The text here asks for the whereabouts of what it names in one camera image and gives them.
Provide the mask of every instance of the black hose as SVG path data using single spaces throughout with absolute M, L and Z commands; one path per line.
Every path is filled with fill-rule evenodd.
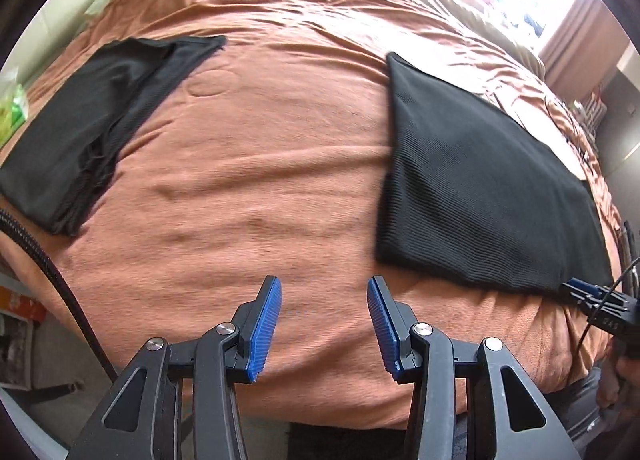
M 71 289 L 68 284 L 66 284 L 65 279 L 51 261 L 50 257 L 46 255 L 34 237 L 31 236 L 27 230 L 4 209 L 0 209 L 0 231 L 18 244 L 20 248 L 36 263 L 36 265 L 38 265 L 40 270 L 51 282 L 62 298 L 62 301 L 65 302 L 69 312 L 71 312 L 71 315 L 76 320 L 82 335 L 86 339 L 95 357 L 100 362 L 105 373 L 111 379 L 111 382 L 115 382 L 118 378 L 118 374 L 116 373 L 113 364 L 111 364 L 107 354 L 102 349 L 102 346 L 100 346 L 100 342 L 95 336 L 91 325 L 89 325 L 82 308 L 80 308 L 80 304 L 78 303 L 76 296 L 71 292 Z

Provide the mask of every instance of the black cable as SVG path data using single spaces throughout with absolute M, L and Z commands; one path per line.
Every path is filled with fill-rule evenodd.
M 66 307 L 76 320 L 82 335 L 86 339 L 91 351 L 102 365 L 105 373 L 111 379 L 111 382 L 115 382 L 118 378 L 118 374 L 116 373 L 113 364 L 111 364 L 107 354 L 102 349 L 102 346 L 100 346 L 100 342 L 95 336 L 91 325 L 89 325 L 82 308 L 80 308 L 80 304 L 78 303 L 76 296 L 71 292 L 71 289 L 68 284 L 66 284 L 65 279 L 56 268 L 56 265 L 51 261 L 50 257 L 46 255 L 34 237 L 31 236 L 27 230 L 4 209 L 0 209 L 0 231 L 18 244 L 20 248 L 36 263 L 36 265 L 40 267 L 40 270 L 44 273 L 58 292 L 58 295 L 62 298 L 62 301 L 65 302 Z
M 625 269 L 625 271 L 622 274 L 619 275 L 618 279 L 613 282 L 613 284 L 607 290 L 607 293 L 602 297 L 602 300 L 600 301 L 599 305 L 596 307 L 596 310 L 594 310 L 593 313 L 587 319 L 587 326 L 584 327 L 584 332 L 582 332 L 582 335 L 580 336 L 580 340 L 578 341 L 578 345 L 577 345 L 577 347 L 575 347 L 574 360 L 573 360 L 574 363 L 575 363 L 575 360 L 578 358 L 578 354 L 580 353 L 580 348 L 582 348 L 582 344 L 584 343 L 584 339 L 585 339 L 585 337 L 587 337 L 587 332 L 589 331 L 589 328 L 591 328 L 591 326 L 593 325 L 593 321 L 595 320 L 596 316 L 600 313 L 600 310 L 602 310 L 602 307 L 604 307 L 604 304 L 607 302 L 607 299 L 609 299 L 611 294 L 613 294 L 613 291 L 620 284 L 620 281 L 622 281 L 622 279 L 629 272 L 631 272 L 631 269 L 634 268 L 638 263 L 640 263 L 640 256 L 638 256 L 636 259 L 634 259 L 631 262 L 631 265 L 629 265 Z

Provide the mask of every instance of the blue ridged grip pad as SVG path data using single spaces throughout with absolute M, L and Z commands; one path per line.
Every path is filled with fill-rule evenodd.
M 282 285 L 280 280 L 276 278 L 271 284 L 271 289 L 267 294 L 267 299 L 264 302 L 249 342 L 250 354 L 246 372 L 251 382 L 254 382 L 264 369 L 264 363 L 267 361 L 267 354 L 269 353 L 273 331 L 276 329 L 281 306 Z
M 373 329 L 376 331 L 376 338 L 378 339 L 382 360 L 385 363 L 385 369 L 392 375 L 394 380 L 398 380 L 401 373 L 400 344 L 398 336 L 391 325 L 391 319 L 389 319 L 382 303 L 378 286 L 373 279 L 369 280 L 369 285 L 367 286 L 367 305 Z

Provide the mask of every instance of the metal pivot screw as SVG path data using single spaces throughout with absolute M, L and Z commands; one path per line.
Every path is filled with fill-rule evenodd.
M 216 332 L 220 335 L 229 335 L 236 331 L 236 325 L 233 323 L 220 323 L 216 326 Z
M 431 335 L 433 333 L 433 327 L 427 323 L 416 323 L 414 325 L 414 332 L 418 335 Z
M 164 339 L 161 337 L 152 337 L 146 342 L 146 349 L 155 352 L 164 346 Z
M 489 350 L 493 350 L 494 352 L 499 352 L 502 350 L 502 341 L 497 337 L 488 337 L 484 340 L 484 345 L 489 348 Z

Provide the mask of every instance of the black cloth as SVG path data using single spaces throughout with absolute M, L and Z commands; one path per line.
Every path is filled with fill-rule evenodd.
M 387 56 L 394 126 L 376 258 L 459 283 L 554 294 L 612 283 L 588 187 L 498 108 Z
M 0 191 L 47 231 L 77 234 L 108 188 L 118 153 L 224 36 L 126 39 L 67 79 L 0 168 Z
M 618 237 L 618 257 L 620 258 L 620 268 L 625 270 L 631 265 L 631 249 L 629 248 L 629 237 L 626 226 L 620 227 L 620 236 Z M 633 272 L 629 271 L 625 274 L 620 281 L 622 285 L 622 293 L 628 296 L 635 297 L 634 284 L 633 284 Z
M 638 248 L 636 247 L 636 235 L 634 234 L 631 224 L 628 220 L 625 221 L 626 237 L 629 242 L 629 254 L 631 261 L 638 257 Z M 638 284 L 638 270 L 640 267 L 636 266 L 635 270 L 631 271 L 631 290 L 633 297 L 640 297 L 640 284 Z
M 404 430 L 291 423 L 287 460 L 402 460 Z

